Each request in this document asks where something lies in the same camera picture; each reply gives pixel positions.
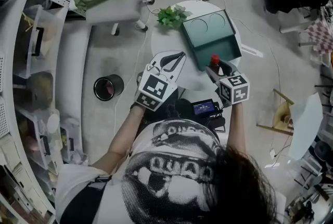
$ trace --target red and white checkered fabric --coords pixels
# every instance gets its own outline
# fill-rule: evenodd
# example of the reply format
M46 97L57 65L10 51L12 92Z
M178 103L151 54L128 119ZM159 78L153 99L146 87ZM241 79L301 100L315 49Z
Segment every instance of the red and white checkered fabric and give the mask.
M333 52L333 23L329 23L326 16L326 8L321 7L318 19L304 30L309 35L309 42L318 43L314 50L319 54Z

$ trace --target small plant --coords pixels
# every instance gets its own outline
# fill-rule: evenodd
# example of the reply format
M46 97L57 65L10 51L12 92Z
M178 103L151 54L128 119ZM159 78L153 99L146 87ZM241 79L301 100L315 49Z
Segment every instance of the small plant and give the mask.
M160 9L157 21L166 27L179 28L190 15L192 15L192 12L185 11L185 7L176 4L173 10L170 6L166 9Z

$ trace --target concrete floor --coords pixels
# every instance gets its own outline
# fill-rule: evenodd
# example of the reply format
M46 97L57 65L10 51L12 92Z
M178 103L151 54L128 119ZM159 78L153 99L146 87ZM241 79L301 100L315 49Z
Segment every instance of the concrete floor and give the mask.
M186 0L156 0L150 8L164 8L181 1ZM274 188L287 196L288 200L290 198L288 195L296 187L293 179L300 171L299 161L291 160L287 156L288 148L286 148L272 167L276 159L271 158L270 149L274 148L277 153L290 144L291 138L257 128L255 125L256 123L271 125L274 109L279 104L279 98L273 94L273 88L279 89L279 77L282 93L297 101L315 92L314 84L319 82L319 66L310 61L309 48L298 47L300 41L298 33L279 32L281 24L291 25L302 20L303 17L298 10L293 10L289 14L272 15L264 11L263 0L225 0L225 2L228 14L241 20L234 22L239 30L242 44L262 54L260 57L243 52L238 67L251 82L250 99L244 103L247 151L255 158ZM223 0L210 0L210 3L225 8ZM143 21L147 21L148 13L146 6L143 5ZM114 136L114 126L117 131L129 112L136 91L136 74L142 71L152 58L150 42L156 19L156 16L150 15L147 23L149 30L139 53L135 77L121 98L115 97L108 102L101 102L94 96L94 81L101 76L118 74L126 85L133 75L135 59L146 34L136 30L132 23L120 24L119 36L112 36L108 27L93 28L86 56L82 98L83 144L91 162L96 161L107 151ZM183 97L190 101L211 97L217 100L213 92L191 90L187 90ZM117 102L116 122L114 122ZM224 117L228 123L230 109L225 110ZM227 133L221 135L221 138L225 140Z

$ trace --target checkered cloth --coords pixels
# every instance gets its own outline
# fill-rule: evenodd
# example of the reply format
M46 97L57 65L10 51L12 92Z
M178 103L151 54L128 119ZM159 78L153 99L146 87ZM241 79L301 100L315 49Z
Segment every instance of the checkered cloth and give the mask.
M332 2L321 7L321 13L308 28L304 30L309 35L309 42L316 42L314 50L319 54L333 52L333 18L329 8Z

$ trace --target graphic print t-shirt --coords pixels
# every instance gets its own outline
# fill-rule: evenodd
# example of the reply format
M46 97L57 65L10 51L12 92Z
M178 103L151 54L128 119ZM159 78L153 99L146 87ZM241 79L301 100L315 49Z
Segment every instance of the graphic print t-shirt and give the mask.
M213 184L211 164L220 143L189 120L147 126L131 156L107 182L94 223L197 223L208 212L204 189ZM56 216L102 170L64 165L58 178Z

